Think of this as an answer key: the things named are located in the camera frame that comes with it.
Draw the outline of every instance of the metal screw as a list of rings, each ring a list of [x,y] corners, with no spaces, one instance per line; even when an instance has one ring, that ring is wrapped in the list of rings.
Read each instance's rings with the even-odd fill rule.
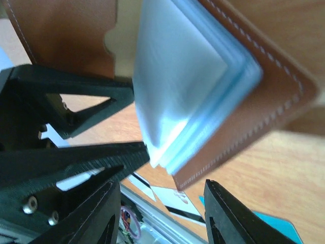
[[[65,102],[63,102],[63,108],[64,108],[65,110],[68,110],[68,106],[67,106],[67,104],[66,104]]]
[[[51,217],[49,218],[50,226],[56,225],[59,223],[59,213],[57,211],[53,211]]]
[[[37,204],[37,199],[34,196],[31,196],[27,203],[22,207],[22,210],[24,211],[25,214],[29,215],[32,214],[37,210],[38,204]]]

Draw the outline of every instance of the wire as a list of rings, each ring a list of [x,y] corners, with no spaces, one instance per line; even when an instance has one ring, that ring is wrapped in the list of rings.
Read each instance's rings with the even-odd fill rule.
[[[139,224],[139,221],[137,220],[137,218],[135,217],[134,213],[128,209],[127,207],[125,206],[121,206],[121,211],[123,211],[123,213],[121,214],[121,217],[122,217],[122,220],[123,220],[123,223],[124,223],[124,226],[127,225],[128,226],[128,229],[127,231],[130,233],[130,235],[134,238],[134,239],[140,239],[141,237],[141,229],[140,229],[140,224]],[[138,231],[138,235],[136,235],[132,229],[130,228],[130,225],[129,223],[126,221],[125,219],[125,213],[128,213],[130,215],[130,218],[131,218],[131,221],[133,221],[135,224],[136,224],[136,227],[137,227],[137,231]]]
[[[125,220],[125,212],[124,211],[121,211],[121,218],[123,220],[123,225],[125,227],[125,230],[128,231],[129,228],[130,228],[130,225],[129,223],[127,222],[127,220]]]

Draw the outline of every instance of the white stitching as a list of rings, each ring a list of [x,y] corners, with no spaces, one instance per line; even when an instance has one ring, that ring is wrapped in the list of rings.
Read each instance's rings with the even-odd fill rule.
[[[30,49],[30,47],[29,47],[29,44],[27,43],[27,40],[26,40],[24,34],[23,34],[22,31],[21,31],[21,28],[20,28],[20,26],[19,26],[18,20],[17,20],[15,14],[14,14],[14,11],[13,11],[12,8],[11,8],[11,5],[10,5],[10,3],[9,3],[9,0],[7,0],[7,4],[8,4],[8,6],[9,6],[9,8],[10,8],[10,11],[11,11],[11,13],[12,13],[12,16],[14,17],[14,19],[15,19],[15,21],[16,21],[16,23],[17,23],[17,27],[18,27],[18,29],[19,29],[19,32],[21,33],[21,37],[24,39],[25,44],[26,44],[26,46],[27,46],[27,48],[28,48],[28,50],[29,50],[29,52],[30,52],[30,54],[31,54],[31,56],[32,56],[32,58],[33,58],[33,60],[34,60],[34,63],[37,64],[36,59],[35,59],[35,57],[34,57],[32,51],[31,51],[31,49]]]
[[[266,54],[264,48],[262,46],[260,46],[255,40],[252,40],[251,37],[245,33],[245,31],[241,28],[239,28],[238,24],[236,24],[233,20],[231,20],[230,17],[228,17],[219,7],[215,7],[214,3],[211,2],[211,0],[207,0],[214,8],[217,9],[217,11],[225,18],[228,19],[228,21],[236,28],[240,30],[240,33],[245,35],[246,38],[248,39],[249,42],[253,42],[254,46],[256,48],[259,48],[259,50],[261,51],[261,53]],[[269,60],[274,61],[274,56],[270,53],[267,53],[267,56],[269,58]],[[283,65],[281,64],[281,62],[279,60],[275,60],[276,66],[279,67],[280,69],[282,69]],[[297,79],[296,75],[291,75],[290,70],[288,69],[288,67],[284,67],[283,68],[284,71],[286,72],[286,74],[290,77],[292,77],[294,79],[294,81],[298,84],[298,88],[299,88],[299,93],[302,95],[303,94],[303,86],[302,83]],[[208,168],[210,168],[210,165],[214,165],[216,162],[218,162],[220,159],[222,159],[224,156],[226,156],[227,154],[229,154],[233,149],[235,149],[236,147],[238,147],[240,144],[242,144],[245,140],[247,140],[248,137],[253,135],[254,133],[257,133],[259,130],[263,129],[264,125],[268,125],[270,123],[271,120],[275,120],[277,115],[281,115],[283,114],[283,112],[285,110],[289,110],[293,103],[297,103],[299,102],[300,97],[299,94],[295,94],[293,95],[293,97],[289,100],[287,100],[283,105],[279,106],[275,111],[273,111],[272,113],[269,114],[269,116],[267,116],[266,118],[264,118],[264,121],[261,121],[257,124],[257,126],[253,127],[253,130],[250,130],[248,133],[244,134],[242,137],[240,137],[234,144],[232,144],[228,149],[224,150],[220,155],[218,155],[214,160],[212,160],[211,162],[209,162],[206,166],[203,167],[203,171],[207,170]],[[195,175],[193,175],[192,177],[190,177],[186,183],[190,183],[193,179],[195,179]]]

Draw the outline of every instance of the black stripe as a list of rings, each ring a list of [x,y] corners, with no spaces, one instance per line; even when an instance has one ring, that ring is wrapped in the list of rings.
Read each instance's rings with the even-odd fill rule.
[[[198,222],[201,222],[201,223],[205,224],[204,219],[199,215],[194,215],[194,214],[192,214],[190,212],[185,212],[185,211],[173,208],[173,207],[168,207],[168,206],[165,206],[165,207],[168,209],[169,212],[172,212],[174,214],[181,215],[183,217],[186,217],[186,218],[189,218],[191,220],[195,220],[195,221],[198,221]]]
[[[140,177],[138,177],[136,174],[133,173],[132,176],[134,176],[139,181],[141,181],[146,187],[150,188],[150,185],[147,182],[145,182],[144,180],[142,180]]]

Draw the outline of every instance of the cable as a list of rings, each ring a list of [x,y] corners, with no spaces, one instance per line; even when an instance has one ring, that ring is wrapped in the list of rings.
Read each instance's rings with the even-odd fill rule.
[[[130,215],[130,218],[131,218],[131,221],[134,221],[134,223],[136,224],[136,227],[137,227],[137,230],[138,230],[138,235],[136,235],[132,229],[129,227],[129,224],[128,222],[126,221],[125,219],[125,216],[124,216],[124,213],[121,215],[122,217],[122,220],[123,220],[123,223],[124,225],[127,224],[127,226],[129,227],[127,229],[127,231],[130,233],[130,235],[134,238],[134,239],[140,239],[141,237],[141,229],[140,229],[140,224],[139,224],[139,221],[137,220],[137,218],[135,217],[134,213],[128,209],[127,207],[125,206],[121,206],[121,211],[124,211],[126,213],[128,213]]]

